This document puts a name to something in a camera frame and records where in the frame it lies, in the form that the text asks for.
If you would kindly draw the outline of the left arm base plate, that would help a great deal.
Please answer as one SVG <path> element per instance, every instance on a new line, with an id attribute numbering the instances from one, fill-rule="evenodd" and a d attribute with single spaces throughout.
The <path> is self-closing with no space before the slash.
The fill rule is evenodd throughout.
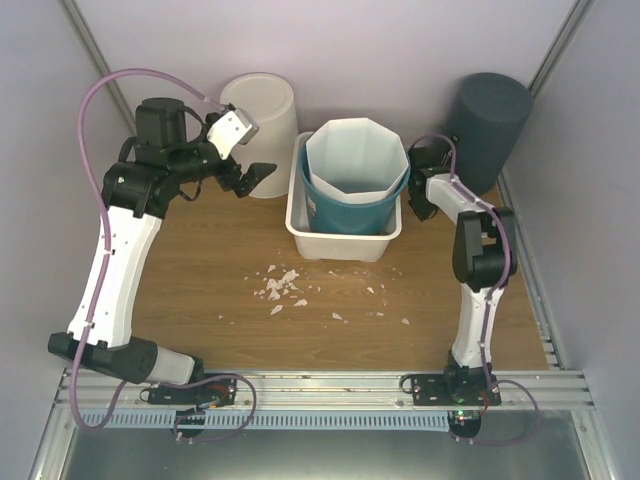
<path id="1" fill-rule="evenodd" d="M 141 401 L 151 405 L 184 405 L 197 409 L 216 408 L 233 405 L 235 402 L 237 379 L 229 374 L 204 373 L 199 381 L 206 384 L 188 389 L 155 386 L 142 390 Z"/>

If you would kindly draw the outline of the dark grey round bin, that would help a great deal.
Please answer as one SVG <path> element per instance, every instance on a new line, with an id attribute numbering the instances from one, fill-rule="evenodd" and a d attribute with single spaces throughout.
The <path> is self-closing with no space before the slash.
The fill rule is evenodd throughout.
<path id="1" fill-rule="evenodd" d="M 456 146 L 455 174 L 476 195 L 494 187 L 532 111 L 530 91 L 511 77 L 482 72 L 462 80 L 444 134 Z"/>

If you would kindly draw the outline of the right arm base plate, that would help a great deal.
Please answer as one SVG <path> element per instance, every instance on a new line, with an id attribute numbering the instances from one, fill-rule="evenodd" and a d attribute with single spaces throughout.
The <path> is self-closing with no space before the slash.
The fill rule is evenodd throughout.
<path id="1" fill-rule="evenodd" d="M 399 379 L 399 387 L 410 394 L 415 406 L 481 407 L 500 406 L 501 395 L 488 386 L 484 371 L 455 373 L 413 373 Z"/>

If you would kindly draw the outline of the white faceted bin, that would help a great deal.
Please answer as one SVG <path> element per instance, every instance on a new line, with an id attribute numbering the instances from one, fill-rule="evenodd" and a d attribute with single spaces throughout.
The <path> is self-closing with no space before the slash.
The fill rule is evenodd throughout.
<path id="1" fill-rule="evenodd" d="M 346 204 L 386 199 L 409 170 L 400 137 L 368 118 L 326 122 L 307 140 L 306 153 L 310 183 Z"/>

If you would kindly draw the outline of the white cylindrical bin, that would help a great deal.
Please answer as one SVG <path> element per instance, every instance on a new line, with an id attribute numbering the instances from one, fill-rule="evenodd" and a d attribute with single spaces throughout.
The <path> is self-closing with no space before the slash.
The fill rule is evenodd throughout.
<path id="1" fill-rule="evenodd" d="M 220 101 L 244 110 L 259 130 L 232 156 L 247 171 L 253 163 L 272 163 L 276 169 L 250 193 L 254 198 L 272 199 L 285 195 L 295 139 L 299 134 L 294 91 L 289 83 L 273 74 L 242 75 L 222 90 Z"/>

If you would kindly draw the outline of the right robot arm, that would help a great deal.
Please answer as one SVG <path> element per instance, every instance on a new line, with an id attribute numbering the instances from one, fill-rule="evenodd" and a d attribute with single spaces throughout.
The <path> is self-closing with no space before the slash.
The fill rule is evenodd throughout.
<path id="1" fill-rule="evenodd" d="M 424 221 L 442 212 L 455 226 L 452 269 L 461 285 L 461 310 L 442 388 L 447 400 L 464 405 L 495 388 L 491 338 L 499 302 L 517 270 L 515 217 L 464 185 L 450 138 L 425 135 L 409 147 L 408 158 L 414 214 Z"/>

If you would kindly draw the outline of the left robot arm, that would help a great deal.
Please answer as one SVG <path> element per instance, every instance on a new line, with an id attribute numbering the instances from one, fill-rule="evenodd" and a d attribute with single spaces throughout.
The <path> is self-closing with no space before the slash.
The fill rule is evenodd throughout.
<path id="1" fill-rule="evenodd" d="M 224 191 L 248 196 L 276 167 L 242 168 L 231 156 L 258 126 L 228 104 L 221 113 L 197 117 L 201 130 L 187 137 L 186 118 L 195 111 L 171 98 L 144 100 L 136 109 L 136 134 L 103 177 L 106 218 L 82 300 L 66 331 L 48 341 L 51 354 L 129 383 L 171 383 L 185 404 L 203 398 L 205 378 L 197 358 L 159 347 L 132 334 L 132 312 L 150 247 L 170 203 L 188 196 L 183 185 L 215 179 Z"/>

